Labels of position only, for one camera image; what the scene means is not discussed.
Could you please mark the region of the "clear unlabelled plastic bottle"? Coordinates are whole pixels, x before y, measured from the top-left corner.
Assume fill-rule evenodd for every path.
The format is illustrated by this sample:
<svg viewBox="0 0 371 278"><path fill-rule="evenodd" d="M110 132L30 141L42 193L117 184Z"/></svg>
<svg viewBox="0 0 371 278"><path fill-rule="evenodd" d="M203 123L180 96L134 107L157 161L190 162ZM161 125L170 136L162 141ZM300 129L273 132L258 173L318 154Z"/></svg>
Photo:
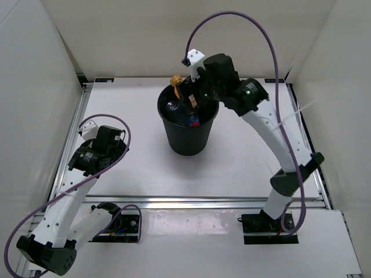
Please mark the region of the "clear unlabelled plastic bottle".
<svg viewBox="0 0 371 278"><path fill-rule="evenodd" d="M181 105L178 100L172 100L165 105L165 109L169 115L175 115L181 111Z"/></svg>

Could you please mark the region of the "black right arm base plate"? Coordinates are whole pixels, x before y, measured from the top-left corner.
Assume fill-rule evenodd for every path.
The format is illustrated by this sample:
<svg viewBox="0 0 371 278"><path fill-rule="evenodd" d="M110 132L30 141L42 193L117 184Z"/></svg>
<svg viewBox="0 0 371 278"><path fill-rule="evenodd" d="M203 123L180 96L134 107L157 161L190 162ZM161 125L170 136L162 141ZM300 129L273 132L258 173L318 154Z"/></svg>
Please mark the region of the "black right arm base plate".
<svg viewBox="0 0 371 278"><path fill-rule="evenodd" d="M242 214L237 220L242 224L244 245L299 243L296 234L288 236L282 230L280 220L270 222L261 214Z"/></svg>

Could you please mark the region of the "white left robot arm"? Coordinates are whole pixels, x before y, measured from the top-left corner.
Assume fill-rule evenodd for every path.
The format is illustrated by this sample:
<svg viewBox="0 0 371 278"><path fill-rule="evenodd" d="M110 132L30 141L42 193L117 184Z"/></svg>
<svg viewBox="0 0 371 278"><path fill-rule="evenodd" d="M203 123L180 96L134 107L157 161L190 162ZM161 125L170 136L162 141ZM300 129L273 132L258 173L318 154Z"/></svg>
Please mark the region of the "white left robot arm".
<svg viewBox="0 0 371 278"><path fill-rule="evenodd" d="M43 220L29 236L21 236L16 247L28 261L56 274L66 274L75 262L77 252L99 232L115 232L121 227L119 207L100 204L77 224L73 220L98 173L112 165L124 152L123 130L94 125L83 134L84 143L75 151L57 193Z"/></svg>

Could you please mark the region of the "orange juice bottle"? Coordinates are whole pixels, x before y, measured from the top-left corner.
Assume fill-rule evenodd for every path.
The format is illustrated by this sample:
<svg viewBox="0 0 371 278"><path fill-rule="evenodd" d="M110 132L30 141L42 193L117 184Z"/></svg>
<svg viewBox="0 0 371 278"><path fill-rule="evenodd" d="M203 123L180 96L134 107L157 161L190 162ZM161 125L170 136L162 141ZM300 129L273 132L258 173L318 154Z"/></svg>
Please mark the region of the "orange juice bottle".
<svg viewBox="0 0 371 278"><path fill-rule="evenodd" d="M191 82L186 78L185 80L180 75L174 75L170 84L174 88L174 93L181 103L188 109L193 109L198 106L196 98L191 91Z"/></svg>

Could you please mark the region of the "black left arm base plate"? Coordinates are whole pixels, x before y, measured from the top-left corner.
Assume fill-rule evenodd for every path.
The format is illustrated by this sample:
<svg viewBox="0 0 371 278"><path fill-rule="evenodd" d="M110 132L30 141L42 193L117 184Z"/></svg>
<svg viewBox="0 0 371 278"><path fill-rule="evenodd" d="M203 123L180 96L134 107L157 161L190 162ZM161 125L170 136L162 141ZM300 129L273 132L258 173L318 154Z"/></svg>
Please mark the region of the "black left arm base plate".
<svg viewBox="0 0 371 278"><path fill-rule="evenodd" d="M95 236L91 243L138 243L141 232L139 214L121 214L102 234Z"/></svg>

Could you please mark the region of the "clear bottle blue label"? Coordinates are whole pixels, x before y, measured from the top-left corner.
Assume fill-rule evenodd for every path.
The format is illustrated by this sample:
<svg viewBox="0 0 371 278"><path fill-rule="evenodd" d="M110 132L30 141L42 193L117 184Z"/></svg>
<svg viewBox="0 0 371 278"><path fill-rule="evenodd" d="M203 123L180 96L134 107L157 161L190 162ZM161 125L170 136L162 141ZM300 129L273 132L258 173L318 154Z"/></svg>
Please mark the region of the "clear bottle blue label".
<svg viewBox="0 0 371 278"><path fill-rule="evenodd" d="M183 112L183 126L185 127L192 127L192 122L199 122L201 125L201 121L199 118L199 113L197 110L187 110L185 109Z"/></svg>

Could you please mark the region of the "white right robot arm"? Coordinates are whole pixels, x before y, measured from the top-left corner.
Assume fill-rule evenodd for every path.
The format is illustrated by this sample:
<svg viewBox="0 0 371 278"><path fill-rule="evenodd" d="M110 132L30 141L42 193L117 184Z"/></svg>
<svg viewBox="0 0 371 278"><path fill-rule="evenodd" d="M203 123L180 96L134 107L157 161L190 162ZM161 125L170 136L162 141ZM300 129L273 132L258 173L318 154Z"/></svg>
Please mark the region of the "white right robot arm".
<svg viewBox="0 0 371 278"><path fill-rule="evenodd" d="M175 85L180 101L189 110L221 102L251 125L278 159L281 169L271 179L272 190L261 209L260 224L272 232L281 225L281 215L299 188L297 174L305 181L324 161L321 153L312 153L290 131L281 131L270 97L253 78L241 80L230 56L210 57L192 49L183 62L191 74Z"/></svg>

